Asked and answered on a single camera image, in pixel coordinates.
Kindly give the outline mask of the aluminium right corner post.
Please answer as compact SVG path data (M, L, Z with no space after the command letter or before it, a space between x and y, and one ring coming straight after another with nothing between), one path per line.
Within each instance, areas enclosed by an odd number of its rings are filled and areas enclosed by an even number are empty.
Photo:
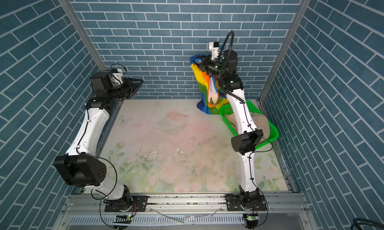
M263 87L263 90L261 92L261 95L259 98L260 103L263 103L267 97L268 91L270 90L270 88L272 86L274 78L279 71L279 67L282 64L282 61L283 61L283 59L284 59L284 57L288 51L288 48L289 48L297 30L298 30L298 27L299 27L299 25L300 25L300 23L304 17L304 14L309 7L310 2L311 2L311 0L301 0L301 2L299 4L298 10L297 10L297 12L296 12L296 14L292 20L292 23L291 23L289 30L287 31L287 35L283 41L283 44L279 50L279 53L276 57L274 65L271 68L270 74L269 74L267 81L266 81L266 83Z

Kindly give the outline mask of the aluminium left corner post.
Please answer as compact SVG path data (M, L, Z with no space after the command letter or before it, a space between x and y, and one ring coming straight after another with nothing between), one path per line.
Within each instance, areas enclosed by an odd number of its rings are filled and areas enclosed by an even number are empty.
M107 67L105 66L99 53L97 52L92 40L90 39L83 24L81 23L71 2L69 0L58 0L58 2L62 7L63 11L65 12L66 16L68 17L68 19L70 20L79 38L83 42L84 46L88 50L88 53L90 54L90 56L92 57L92 60L97 66L97 70L105 70Z

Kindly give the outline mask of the beige shorts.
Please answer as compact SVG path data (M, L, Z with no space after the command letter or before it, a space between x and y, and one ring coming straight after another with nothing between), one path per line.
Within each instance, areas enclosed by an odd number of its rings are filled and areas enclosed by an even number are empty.
M231 125L231 127L235 130L235 133L237 133L237 124L234 114L225 114L225 119L228 121L228 123ZM253 119L253 122L256 124L257 129L261 129L263 131L263 137L268 139L271 134L270 125L268 122L268 119L259 113L251 113L251 117Z

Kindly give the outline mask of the rainbow striped shorts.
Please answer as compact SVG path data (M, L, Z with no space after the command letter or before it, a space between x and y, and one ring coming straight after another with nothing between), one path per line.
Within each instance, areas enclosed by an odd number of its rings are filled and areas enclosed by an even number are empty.
M195 74L202 99L198 102L197 108L209 115L219 115L220 108L229 103L225 93L220 89L218 80L210 77L198 67L203 60L203 55L196 55L190 58L191 68Z

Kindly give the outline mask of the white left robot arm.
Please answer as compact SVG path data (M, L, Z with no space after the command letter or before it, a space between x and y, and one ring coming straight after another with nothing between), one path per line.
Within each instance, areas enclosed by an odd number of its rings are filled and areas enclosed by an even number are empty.
M79 132L66 153L54 160L55 168L67 185L98 193L99 200L110 212L132 211L134 203L129 188L108 175L106 163L111 161L97 156L98 141L116 103L132 97L143 82L123 77L119 69L93 74L93 95L86 103Z

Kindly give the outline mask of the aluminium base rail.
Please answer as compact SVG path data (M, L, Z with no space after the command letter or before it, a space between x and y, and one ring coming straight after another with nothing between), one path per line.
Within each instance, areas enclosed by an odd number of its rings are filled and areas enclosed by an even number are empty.
M90 195L70 196L64 210L54 225L56 230L314 230L315 220L310 208L300 193L265 193L260 206L245 209L229 193L175 193L135 194L137 211L105 212L104 204ZM133 219L137 215L218 215L242 214L244 224L232 225L181 225L163 227L124 226L71 226L72 216L92 215L100 218L117 216Z

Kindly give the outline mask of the aluminium corner post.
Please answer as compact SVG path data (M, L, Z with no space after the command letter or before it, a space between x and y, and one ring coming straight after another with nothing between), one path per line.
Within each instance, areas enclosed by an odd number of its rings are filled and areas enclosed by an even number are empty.
M284 59L284 57L288 51L288 48L289 48L297 30L298 30L298 27L299 27L299 25L300 25L300 23L304 17L304 14L309 7L310 2L311 2L311 0L301 0L301 2L299 4L298 10L297 10L297 12L296 12L296 14L292 20L292 23L291 23L289 30L287 31L287 35L283 41L283 44L279 50L279 53L276 57L274 65L271 68L270 74L269 74L267 81L266 81L266 83L263 87L263 90L261 92L261 95L259 98L260 103L263 103L267 97L268 91L270 90L270 88L272 86L274 78L279 71L279 67L282 64L282 61L283 61L283 59Z
M92 40L90 39L83 24L81 23L71 2L69 0L58 0L58 2L62 7L63 11L65 12L66 16L68 17L68 19L70 20L79 38L83 42L84 46L88 50L88 53L90 54L90 56L92 57L92 60L97 66L97 70L105 70L107 67L105 66L99 53L97 52Z

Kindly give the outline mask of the green plastic basket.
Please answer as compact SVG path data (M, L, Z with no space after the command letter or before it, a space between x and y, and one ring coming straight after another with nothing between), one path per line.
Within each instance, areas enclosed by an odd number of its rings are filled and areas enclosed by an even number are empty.
M258 106L256 106L253 102L246 100L247 106L249 108L249 111L251 114L261 114L263 113L259 110ZM233 113L232 107L230 104L225 104L220 107L219 109L220 116L223 119L224 124L229 128L233 136L237 136L238 132L236 129L236 124L231 124L227 117ZM279 137L279 131L278 129L268 120L269 123L269 129L270 129L270 135L267 138L267 141L264 141L262 143L259 143L257 146L255 146L256 152L265 152L265 150L260 150L260 148L264 147L265 145L268 145L269 143L275 141Z

